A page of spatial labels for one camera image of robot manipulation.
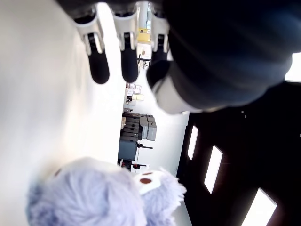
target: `ceiling light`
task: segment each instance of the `ceiling light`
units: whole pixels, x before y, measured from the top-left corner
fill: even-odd
[[[241,226],[266,226],[277,204],[259,188]]]
[[[218,169],[220,167],[222,160],[222,152],[216,147],[213,146],[212,153],[210,157],[210,162],[208,165],[208,170],[206,173],[204,184],[206,185],[208,191],[212,193],[213,187],[216,181]]]
[[[197,142],[197,137],[198,137],[198,129],[193,126],[192,127],[192,132],[191,132],[191,137],[190,137],[190,142],[189,142],[189,147],[188,147],[188,157],[190,160],[192,160],[194,149],[196,146]]]
[[[285,81],[301,82],[301,53],[293,54],[293,63],[285,75]]]

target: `black fingertip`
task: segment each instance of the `black fingertip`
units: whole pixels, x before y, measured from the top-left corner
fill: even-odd
[[[171,61],[159,60],[151,64],[146,73],[146,79],[152,89],[160,79],[163,79],[169,70]]]
[[[138,63],[136,50],[126,48],[121,51],[122,77],[126,82],[135,82],[138,78]]]
[[[156,52],[151,53],[151,63],[154,64],[160,60],[167,60],[167,53],[162,48],[158,48]]]
[[[105,51],[98,53],[93,51],[89,56],[92,79],[97,84],[105,84],[109,80],[110,71]]]

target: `white plush eye patch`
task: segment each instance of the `white plush eye patch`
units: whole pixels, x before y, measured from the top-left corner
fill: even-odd
[[[150,171],[134,177],[140,194],[145,194],[161,186],[161,177],[164,175],[160,171]]]

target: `brown pupil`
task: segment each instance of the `brown pupil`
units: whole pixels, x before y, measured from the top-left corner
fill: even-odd
[[[140,179],[140,182],[143,183],[143,184],[149,184],[149,183],[151,183],[151,179],[142,178],[142,179]]]

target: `yellow object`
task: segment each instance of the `yellow object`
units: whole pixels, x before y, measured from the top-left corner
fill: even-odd
[[[137,100],[144,100],[144,95],[137,94]]]
[[[151,43],[151,31],[149,29],[139,28],[138,43],[144,43],[144,44]]]

